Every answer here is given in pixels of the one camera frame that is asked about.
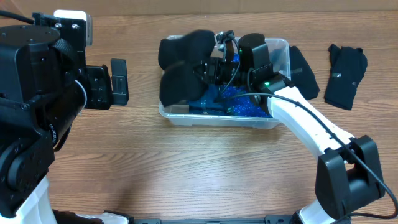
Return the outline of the blue sequin glitter garment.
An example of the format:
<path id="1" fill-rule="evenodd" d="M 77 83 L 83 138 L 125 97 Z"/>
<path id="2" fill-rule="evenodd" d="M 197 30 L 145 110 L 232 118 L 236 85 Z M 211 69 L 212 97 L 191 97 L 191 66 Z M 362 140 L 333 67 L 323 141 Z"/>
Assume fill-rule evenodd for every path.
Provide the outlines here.
<path id="1" fill-rule="evenodd" d="M 240 95 L 247 93 L 246 81 L 244 81 L 245 75 L 241 75 L 237 72 L 233 81 L 227 86 L 226 85 L 215 85 L 218 89 L 219 98 L 229 98 L 234 95 Z M 255 105 L 248 96 L 241 96 L 233 98 L 223 103 L 227 107 L 227 115 L 224 116 L 239 116 L 239 117 L 260 117 L 269 118 L 270 115 L 262 110 L 260 106 Z"/>

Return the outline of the blue denim jeans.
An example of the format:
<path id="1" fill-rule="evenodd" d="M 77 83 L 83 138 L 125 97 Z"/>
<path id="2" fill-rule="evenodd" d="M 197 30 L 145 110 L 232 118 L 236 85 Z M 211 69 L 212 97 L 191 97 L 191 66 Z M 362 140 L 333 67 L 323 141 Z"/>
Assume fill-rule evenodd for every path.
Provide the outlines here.
<path id="1" fill-rule="evenodd" d="M 187 100 L 186 105 L 189 106 L 190 114 L 210 114 L 210 115 L 227 115 L 227 107 L 224 104 L 217 103 L 218 89 L 208 89 L 199 100 Z"/>

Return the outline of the black garment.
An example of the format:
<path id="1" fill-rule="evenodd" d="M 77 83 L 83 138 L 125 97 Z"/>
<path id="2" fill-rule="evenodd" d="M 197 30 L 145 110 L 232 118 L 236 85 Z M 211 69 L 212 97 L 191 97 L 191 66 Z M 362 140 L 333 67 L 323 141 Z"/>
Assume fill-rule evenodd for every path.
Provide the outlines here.
<path id="1" fill-rule="evenodd" d="M 306 100 L 318 96 L 320 89 L 315 75 L 297 46 L 289 47 L 291 80 Z"/>
<path id="2" fill-rule="evenodd" d="M 195 30 L 177 39 L 162 39 L 158 63 L 164 71 L 159 99 L 164 107 L 183 100 L 198 100 L 208 84 L 194 72 L 194 67 L 208 60 L 215 46 L 215 33 Z"/>
<path id="3" fill-rule="evenodd" d="M 331 68 L 324 95 L 325 103 L 344 110 L 352 110 L 368 60 L 362 48 L 338 47 L 331 44 L 328 51 Z"/>

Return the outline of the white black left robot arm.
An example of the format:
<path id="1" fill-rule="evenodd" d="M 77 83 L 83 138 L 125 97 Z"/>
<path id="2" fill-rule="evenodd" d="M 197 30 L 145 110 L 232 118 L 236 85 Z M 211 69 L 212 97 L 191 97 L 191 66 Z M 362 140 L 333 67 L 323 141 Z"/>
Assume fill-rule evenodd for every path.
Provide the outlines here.
<path id="1" fill-rule="evenodd" d="M 119 212 L 53 209 L 47 177 L 84 109 L 128 103 L 126 62 L 86 64 L 93 21 L 84 11 L 1 15 L 18 20 L 1 28 L 1 222 L 133 223 Z"/>

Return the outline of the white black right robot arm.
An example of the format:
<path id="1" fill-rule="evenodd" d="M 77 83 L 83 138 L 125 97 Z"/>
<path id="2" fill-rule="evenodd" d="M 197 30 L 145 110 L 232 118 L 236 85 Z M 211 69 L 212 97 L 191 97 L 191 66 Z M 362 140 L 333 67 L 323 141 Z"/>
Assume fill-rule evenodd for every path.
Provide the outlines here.
<path id="1" fill-rule="evenodd" d="M 358 209 L 389 193 L 383 182 L 376 143 L 369 136 L 355 138 L 319 113 L 299 89 L 275 68 L 275 53 L 262 34 L 236 40 L 233 32 L 202 30 L 195 36 L 201 45 L 198 61 L 212 63 L 213 46 L 224 52 L 214 62 L 216 70 L 204 70 L 205 81 L 220 81 L 225 70 L 234 70 L 248 96 L 273 118 L 286 125 L 317 160 L 316 200 L 297 211 L 292 223 L 349 223 Z"/>

